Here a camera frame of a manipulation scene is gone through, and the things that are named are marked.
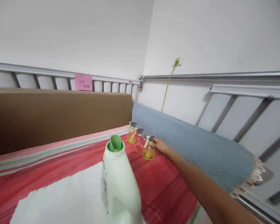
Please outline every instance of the brown cardboard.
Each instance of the brown cardboard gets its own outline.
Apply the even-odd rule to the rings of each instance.
[[[0,88],[0,155],[127,125],[125,93]]]

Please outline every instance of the finger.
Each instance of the finger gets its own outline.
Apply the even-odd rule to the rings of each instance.
[[[156,147],[156,143],[150,143],[150,146]]]

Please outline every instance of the blue mat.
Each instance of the blue mat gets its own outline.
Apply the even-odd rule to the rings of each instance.
[[[133,103],[132,121],[143,128],[143,136],[153,135],[202,169],[228,192],[243,183],[253,172],[254,158],[240,144]]]

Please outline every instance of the green power cord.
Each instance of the green power cord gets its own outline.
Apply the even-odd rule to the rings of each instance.
[[[163,112],[163,108],[164,108],[164,104],[165,104],[165,99],[166,99],[166,94],[167,94],[167,89],[168,89],[168,85],[169,85],[171,76],[172,76],[172,74],[173,74],[173,72],[174,72],[174,69],[175,69],[175,67],[176,67],[176,65],[177,65],[178,63],[179,63],[179,60],[178,60],[178,59],[175,60],[173,70],[172,70],[172,72],[171,72],[171,75],[169,76],[169,80],[168,80],[168,83],[167,83],[166,92],[165,92],[165,97],[164,97],[164,101],[163,101],[163,106],[162,106],[161,112]]]

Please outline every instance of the yellow liquid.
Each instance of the yellow liquid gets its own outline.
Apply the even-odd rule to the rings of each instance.
[[[132,135],[133,135],[134,133],[135,133],[135,130],[128,133],[127,140],[128,140],[128,143],[130,143],[130,144],[133,144],[133,142],[134,142],[135,139],[136,139],[136,136],[135,136],[135,135],[132,137]]]
[[[142,150],[142,155],[144,157],[144,159],[146,160],[153,160],[155,158],[155,149],[154,147],[150,147],[150,146],[147,146],[146,148],[143,148]]]

